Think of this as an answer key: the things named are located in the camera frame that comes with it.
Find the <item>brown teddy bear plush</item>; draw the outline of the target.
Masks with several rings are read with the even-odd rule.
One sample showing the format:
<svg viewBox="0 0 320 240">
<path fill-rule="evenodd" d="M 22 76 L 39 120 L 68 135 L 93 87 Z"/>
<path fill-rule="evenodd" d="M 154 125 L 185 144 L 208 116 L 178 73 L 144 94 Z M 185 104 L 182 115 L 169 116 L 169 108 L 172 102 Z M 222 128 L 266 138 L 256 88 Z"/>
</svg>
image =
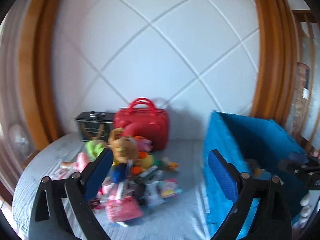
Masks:
<svg viewBox="0 0 320 240">
<path fill-rule="evenodd" d="M 113 129 L 109 133 L 108 147 L 113 152 L 114 161 L 120 164 L 127 164 L 129 160 L 134 163 L 138 161 L 139 150 L 135 139 L 123 135 L 122 128 Z"/>
</svg>

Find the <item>beige cosmetic bottle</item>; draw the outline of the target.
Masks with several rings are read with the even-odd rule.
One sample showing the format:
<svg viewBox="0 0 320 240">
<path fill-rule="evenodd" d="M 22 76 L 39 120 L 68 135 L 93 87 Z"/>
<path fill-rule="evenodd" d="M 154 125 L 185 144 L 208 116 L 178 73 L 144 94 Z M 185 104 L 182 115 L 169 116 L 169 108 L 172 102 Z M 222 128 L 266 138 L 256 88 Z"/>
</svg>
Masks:
<svg viewBox="0 0 320 240">
<path fill-rule="evenodd" d="M 60 168 L 70 170 L 71 168 L 73 168 L 73 163 L 64 161 L 60 164 Z"/>
</svg>

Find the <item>pink pig plush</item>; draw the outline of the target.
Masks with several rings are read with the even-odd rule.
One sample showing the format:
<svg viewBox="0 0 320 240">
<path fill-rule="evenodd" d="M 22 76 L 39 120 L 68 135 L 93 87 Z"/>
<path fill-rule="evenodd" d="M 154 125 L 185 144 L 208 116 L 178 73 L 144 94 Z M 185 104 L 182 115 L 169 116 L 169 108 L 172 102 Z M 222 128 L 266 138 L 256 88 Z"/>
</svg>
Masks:
<svg viewBox="0 0 320 240">
<path fill-rule="evenodd" d="M 77 155 L 76 161 L 72 163 L 72 168 L 78 172 L 82 172 L 90 162 L 89 156 L 85 152 L 80 152 Z"/>
</svg>

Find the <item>patterned rolled mat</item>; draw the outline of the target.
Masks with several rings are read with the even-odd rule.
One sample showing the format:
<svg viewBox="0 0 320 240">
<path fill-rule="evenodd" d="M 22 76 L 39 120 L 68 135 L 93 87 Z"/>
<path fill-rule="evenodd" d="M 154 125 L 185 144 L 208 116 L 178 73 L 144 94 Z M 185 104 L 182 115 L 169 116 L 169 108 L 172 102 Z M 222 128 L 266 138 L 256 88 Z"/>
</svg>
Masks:
<svg viewBox="0 0 320 240">
<path fill-rule="evenodd" d="M 299 136 L 299 131 L 302 127 L 303 118 L 309 101 L 309 74 L 309 66 L 298 62 L 295 72 L 291 108 L 285 124 L 285 130 L 294 139 L 297 139 Z"/>
</svg>

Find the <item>blue bristle brush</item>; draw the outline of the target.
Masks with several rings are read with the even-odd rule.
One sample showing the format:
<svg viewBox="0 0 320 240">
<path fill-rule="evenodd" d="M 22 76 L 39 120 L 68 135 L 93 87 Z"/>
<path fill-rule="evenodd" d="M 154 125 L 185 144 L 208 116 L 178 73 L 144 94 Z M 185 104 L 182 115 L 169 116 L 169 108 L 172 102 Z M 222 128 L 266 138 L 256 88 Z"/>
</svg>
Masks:
<svg viewBox="0 0 320 240">
<path fill-rule="evenodd" d="M 127 180 L 131 176 L 131 170 L 133 167 L 133 160 L 129 160 L 127 163 L 121 163 L 113 167 L 112 170 L 112 183 L 119 184 L 124 180 Z"/>
</svg>

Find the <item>clear plastic bag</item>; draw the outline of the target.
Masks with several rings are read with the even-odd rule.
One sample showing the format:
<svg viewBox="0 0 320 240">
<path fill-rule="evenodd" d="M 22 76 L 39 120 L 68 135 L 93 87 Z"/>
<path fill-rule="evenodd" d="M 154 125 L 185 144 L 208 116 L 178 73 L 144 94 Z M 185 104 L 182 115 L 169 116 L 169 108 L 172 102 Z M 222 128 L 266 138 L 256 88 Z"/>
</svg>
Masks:
<svg viewBox="0 0 320 240">
<path fill-rule="evenodd" d="M 9 141 L 14 152 L 21 159 L 26 159 L 30 151 L 29 138 L 20 124 L 13 124 L 8 130 Z"/>
</svg>

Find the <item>green frog plush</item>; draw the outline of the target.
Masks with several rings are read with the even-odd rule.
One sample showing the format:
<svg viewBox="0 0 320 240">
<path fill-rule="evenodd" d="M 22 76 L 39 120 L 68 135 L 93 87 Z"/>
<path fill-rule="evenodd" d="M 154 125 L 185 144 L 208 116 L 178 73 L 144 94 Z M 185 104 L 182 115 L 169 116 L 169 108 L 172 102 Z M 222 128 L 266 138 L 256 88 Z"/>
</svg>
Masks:
<svg viewBox="0 0 320 240">
<path fill-rule="evenodd" d="M 107 142 L 103 140 L 91 140 L 86 142 L 85 147 L 89 158 L 94 161 L 107 148 Z"/>
</svg>

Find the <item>white sachet packet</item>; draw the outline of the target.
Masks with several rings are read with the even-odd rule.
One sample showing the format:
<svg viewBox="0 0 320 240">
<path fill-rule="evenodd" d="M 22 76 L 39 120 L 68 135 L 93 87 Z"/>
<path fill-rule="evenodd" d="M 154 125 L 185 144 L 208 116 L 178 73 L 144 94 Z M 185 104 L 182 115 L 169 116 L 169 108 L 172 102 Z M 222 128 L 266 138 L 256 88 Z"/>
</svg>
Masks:
<svg viewBox="0 0 320 240">
<path fill-rule="evenodd" d="M 164 203 L 164 200 L 159 195 L 157 182 L 146 184 L 145 198 L 146 198 L 147 205 L 150 208 L 162 205 Z"/>
</svg>

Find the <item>colourful pad pack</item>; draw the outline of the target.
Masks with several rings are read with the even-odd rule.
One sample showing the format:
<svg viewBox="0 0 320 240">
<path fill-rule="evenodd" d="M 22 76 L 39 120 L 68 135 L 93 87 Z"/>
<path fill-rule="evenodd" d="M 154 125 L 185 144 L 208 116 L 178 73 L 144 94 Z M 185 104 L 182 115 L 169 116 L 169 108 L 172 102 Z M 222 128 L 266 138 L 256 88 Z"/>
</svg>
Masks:
<svg viewBox="0 0 320 240">
<path fill-rule="evenodd" d="M 182 193 L 176 179 L 166 179 L 159 182 L 160 196 L 163 199 Z"/>
</svg>

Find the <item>small white duck toy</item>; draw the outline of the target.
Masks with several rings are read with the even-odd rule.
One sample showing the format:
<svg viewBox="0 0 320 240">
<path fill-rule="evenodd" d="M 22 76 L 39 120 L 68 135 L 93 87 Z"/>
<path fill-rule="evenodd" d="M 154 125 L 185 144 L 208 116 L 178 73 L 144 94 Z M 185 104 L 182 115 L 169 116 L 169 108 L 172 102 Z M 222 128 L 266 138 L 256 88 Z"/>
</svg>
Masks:
<svg viewBox="0 0 320 240">
<path fill-rule="evenodd" d="M 161 159 L 161 162 L 168 170 L 175 171 L 175 172 L 178 171 L 179 165 L 175 162 L 172 162 L 169 158 L 163 157 Z"/>
</svg>

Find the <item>red hard carry case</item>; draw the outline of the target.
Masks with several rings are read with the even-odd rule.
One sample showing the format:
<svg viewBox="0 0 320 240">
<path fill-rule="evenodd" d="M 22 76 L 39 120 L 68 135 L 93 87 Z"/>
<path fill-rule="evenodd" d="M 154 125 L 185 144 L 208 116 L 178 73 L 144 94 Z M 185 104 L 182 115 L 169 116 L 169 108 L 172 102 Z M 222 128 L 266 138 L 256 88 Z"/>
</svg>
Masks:
<svg viewBox="0 0 320 240">
<path fill-rule="evenodd" d="M 122 108 L 114 116 L 114 127 L 122 128 L 124 136 L 141 136 L 151 140 L 152 149 L 166 148 L 169 138 L 169 115 L 157 108 L 152 100 L 137 98 L 128 107 Z"/>
</svg>

